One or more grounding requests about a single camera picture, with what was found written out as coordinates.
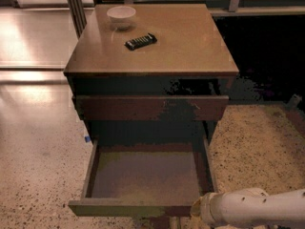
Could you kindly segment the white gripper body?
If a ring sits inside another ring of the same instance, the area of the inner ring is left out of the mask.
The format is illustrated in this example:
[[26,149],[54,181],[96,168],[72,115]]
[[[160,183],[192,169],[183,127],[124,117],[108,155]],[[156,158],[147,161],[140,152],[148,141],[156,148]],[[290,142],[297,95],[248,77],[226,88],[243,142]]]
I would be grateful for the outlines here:
[[207,193],[193,203],[190,211],[191,216],[200,219],[209,226],[220,226],[223,223],[221,199],[221,194]]

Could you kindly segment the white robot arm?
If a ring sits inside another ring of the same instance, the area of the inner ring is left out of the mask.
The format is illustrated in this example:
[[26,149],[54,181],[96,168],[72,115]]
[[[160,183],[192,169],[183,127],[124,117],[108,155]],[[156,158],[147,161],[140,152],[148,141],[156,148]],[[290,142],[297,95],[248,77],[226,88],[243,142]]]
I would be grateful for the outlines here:
[[212,227],[279,225],[304,229],[305,190],[276,195],[268,195],[260,188],[207,193],[193,204],[191,215]]

